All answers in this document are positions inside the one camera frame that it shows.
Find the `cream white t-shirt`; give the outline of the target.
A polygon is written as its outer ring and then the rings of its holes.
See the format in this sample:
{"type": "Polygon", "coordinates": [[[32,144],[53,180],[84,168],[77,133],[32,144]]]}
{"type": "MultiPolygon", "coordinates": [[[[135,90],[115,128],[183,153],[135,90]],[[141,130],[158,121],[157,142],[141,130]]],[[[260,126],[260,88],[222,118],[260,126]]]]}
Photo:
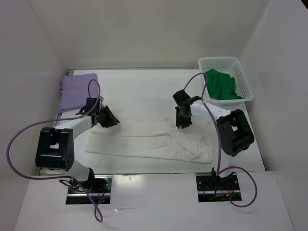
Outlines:
{"type": "Polygon", "coordinates": [[[110,128],[95,125],[91,129],[87,153],[212,162],[214,146],[206,120],[192,117],[192,124],[181,129],[171,117],[123,115],[118,119],[120,123],[110,128]]]}

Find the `purple t-shirt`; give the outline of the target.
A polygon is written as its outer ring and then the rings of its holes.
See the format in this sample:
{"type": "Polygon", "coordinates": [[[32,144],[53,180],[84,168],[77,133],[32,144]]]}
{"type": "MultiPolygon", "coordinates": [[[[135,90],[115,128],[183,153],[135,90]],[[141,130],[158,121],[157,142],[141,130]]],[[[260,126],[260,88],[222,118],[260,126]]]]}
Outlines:
{"type": "Polygon", "coordinates": [[[98,80],[95,73],[64,76],[61,79],[59,114],[81,109],[86,105],[89,92],[91,97],[98,97],[98,86],[95,81],[91,82],[90,90],[88,91],[88,85],[92,79],[98,80]]]}

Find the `green t-shirt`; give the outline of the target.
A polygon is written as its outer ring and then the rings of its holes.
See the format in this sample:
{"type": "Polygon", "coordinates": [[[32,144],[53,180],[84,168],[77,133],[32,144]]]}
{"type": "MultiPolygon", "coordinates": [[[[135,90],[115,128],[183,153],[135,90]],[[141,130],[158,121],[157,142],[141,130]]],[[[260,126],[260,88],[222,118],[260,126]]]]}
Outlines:
{"type": "Polygon", "coordinates": [[[209,97],[215,100],[237,100],[242,99],[235,92],[235,78],[229,74],[210,69],[206,73],[206,88],[209,97]]]}

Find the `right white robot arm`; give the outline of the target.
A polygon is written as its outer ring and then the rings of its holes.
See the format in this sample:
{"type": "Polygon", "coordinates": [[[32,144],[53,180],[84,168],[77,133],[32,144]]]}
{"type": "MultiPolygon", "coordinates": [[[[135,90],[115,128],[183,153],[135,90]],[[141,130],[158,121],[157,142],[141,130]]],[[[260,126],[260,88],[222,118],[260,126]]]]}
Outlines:
{"type": "Polygon", "coordinates": [[[178,128],[191,127],[193,117],[204,119],[214,125],[218,138],[218,154],[213,173],[221,179],[226,178],[235,170],[233,159],[255,141],[244,112],[240,109],[231,111],[204,102],[193,103],[185,100],[177,103],[178,128]]]}

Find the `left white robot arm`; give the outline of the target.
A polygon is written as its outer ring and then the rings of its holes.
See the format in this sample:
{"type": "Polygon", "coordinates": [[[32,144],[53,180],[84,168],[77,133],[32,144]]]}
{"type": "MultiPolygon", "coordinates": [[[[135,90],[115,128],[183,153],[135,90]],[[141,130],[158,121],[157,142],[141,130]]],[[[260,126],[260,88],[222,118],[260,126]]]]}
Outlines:
{"type": "Polygon", "coordinates": [[[56,170],[72,177],[90,188],[95,182],[91,168],[75,160],[74,139],[96,124],[110,128],[120,121],[112,114],[108,106],[95,109],[90,115],[80,115],[59,126],[42,128],[39,135],[36,166],[56,170]]]}

